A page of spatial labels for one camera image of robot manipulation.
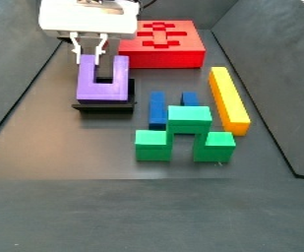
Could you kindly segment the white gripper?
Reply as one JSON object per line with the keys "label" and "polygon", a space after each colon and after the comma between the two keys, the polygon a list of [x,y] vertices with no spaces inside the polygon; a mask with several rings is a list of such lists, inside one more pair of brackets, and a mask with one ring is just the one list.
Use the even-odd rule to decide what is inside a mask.
{"label": "white gripper", "polygon": [[81,36],[99,36],[95,46],[95,65],[106,53],[108,35],[131,37],[136,31],[139,2],[136,0],[40,0],[37,24],[52,37],[67,37],[73,45],[75,62],[79,65]]}

